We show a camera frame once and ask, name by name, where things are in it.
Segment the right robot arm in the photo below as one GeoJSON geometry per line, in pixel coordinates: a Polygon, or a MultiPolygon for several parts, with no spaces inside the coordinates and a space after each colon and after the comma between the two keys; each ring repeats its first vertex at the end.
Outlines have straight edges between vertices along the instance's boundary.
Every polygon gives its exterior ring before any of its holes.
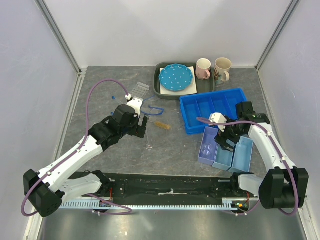
{"type": "Polygon", "coordinates": [[[235,173],[229,191],[235,197],[245,192],[259,197],[265,209],[292,209],[295,214],[304,204],[309,181],[305,168],[298,168],[276,139],[269,118],[257,113],[250,101],[236,104],[237,119],[215,112],[209,122],[218,127],[215,141],[233,152],[242,136],[248,136],[259,151],[266,168],[264,178],[252,173],[235,173]]]}

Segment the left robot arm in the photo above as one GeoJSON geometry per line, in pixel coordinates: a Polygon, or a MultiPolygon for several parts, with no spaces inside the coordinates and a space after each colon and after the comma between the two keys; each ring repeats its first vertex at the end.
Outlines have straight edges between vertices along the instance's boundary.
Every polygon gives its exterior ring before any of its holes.
{"type": "Polygon", "coordinates": [[[140,118],[142,104],[141,99],[134,98],[119,105],[113,115],[94,124],[81,141],[61,158],[39,171],[30,169],[24,174],[25,199],[38,214],[48,217],[68,200],[89,194],[104,197],[109,193],[111,181],[100,170],[77,179],[69,178],[124,136],[144,138],[148,117],[140,118]]]}

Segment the clear glass beaker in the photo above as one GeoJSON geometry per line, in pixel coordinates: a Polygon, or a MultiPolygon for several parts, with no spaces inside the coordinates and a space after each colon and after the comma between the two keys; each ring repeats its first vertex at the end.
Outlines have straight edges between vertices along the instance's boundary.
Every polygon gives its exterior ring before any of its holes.
{"type": "Polygon", "coordinates": [[[214,144],[202,144],[200,153],[202,156],[210,156],[212,155],[216,150],[216,146],[214,144]]]}

